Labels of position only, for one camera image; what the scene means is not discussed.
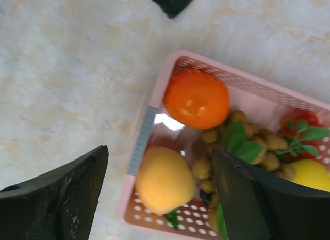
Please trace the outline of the pink plastic basket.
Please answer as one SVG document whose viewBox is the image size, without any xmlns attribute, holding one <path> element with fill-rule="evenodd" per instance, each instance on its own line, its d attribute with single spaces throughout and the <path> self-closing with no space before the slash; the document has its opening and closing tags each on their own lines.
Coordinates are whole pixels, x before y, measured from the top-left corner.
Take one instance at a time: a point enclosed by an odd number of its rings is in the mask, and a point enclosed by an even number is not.
<svg viewBox="0 0 330 240">
<path fill-rule="evenodd" d="M 162 104 L 170 76 L 186 67 L 207 72 L 223 81 L 228 87 L 232 108 L 245 112 L 252 122 L 273 131 L 279 129 L 281 118 L 295 109 L 312 111 L 324 126 L 329 126 L 329 105 L 190 51 L 176 51 L 165 59 L 143 115 L 117 217 L 124 225 L 163 233 L 170 239 L 218 239 L 209 226 L 207 209 L 199 196 L 184 204 L 178 212 L 179 228 L 175 230 L 163 216 L 146 209 L 135 191 L 137 170 L 147 147 L 172 148 L 189 161 L 202 153 L 199 131 L 172 119 Z"/>
</svg>

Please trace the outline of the orange persimmon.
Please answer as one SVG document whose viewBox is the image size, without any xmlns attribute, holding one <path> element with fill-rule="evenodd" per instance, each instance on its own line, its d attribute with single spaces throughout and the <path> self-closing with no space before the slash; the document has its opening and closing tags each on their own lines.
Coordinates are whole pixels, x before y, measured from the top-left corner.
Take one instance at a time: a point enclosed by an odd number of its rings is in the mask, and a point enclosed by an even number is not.
<svg viewBox="0 0 330 240">
<path fill-rule="evenodd" d="M 226 85 L 213 75 L 185 68 L 170 78 L 163 104 L 178 122 L 204 130 L 225 121 L 229 114 L 230 96 Z"/>
</svg>

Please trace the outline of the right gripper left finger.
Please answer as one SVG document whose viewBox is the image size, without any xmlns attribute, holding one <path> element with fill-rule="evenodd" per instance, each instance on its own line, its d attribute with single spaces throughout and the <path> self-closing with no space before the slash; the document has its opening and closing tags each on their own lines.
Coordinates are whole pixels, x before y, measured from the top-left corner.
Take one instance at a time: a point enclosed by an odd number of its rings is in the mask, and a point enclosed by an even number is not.
<svg viewBox="0 0 330 240">
<path fill-rule="evenodd" d="M 1 190 L 1 239 L 88 239 L 108 148 Z"/>
</svg>

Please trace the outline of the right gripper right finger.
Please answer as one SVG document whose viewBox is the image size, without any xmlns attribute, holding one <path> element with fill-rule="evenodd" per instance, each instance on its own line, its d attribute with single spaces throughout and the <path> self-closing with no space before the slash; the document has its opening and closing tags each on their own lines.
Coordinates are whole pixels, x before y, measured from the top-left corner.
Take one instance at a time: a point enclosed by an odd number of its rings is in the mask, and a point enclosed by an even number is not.
<svg viewBox="0 0 330 240">
<path fill-rule="evenodd" d="M 329 193 L 282 179 L 220 148 L 211 153 L 229 239 L 329 239 Z"/>
</svg>

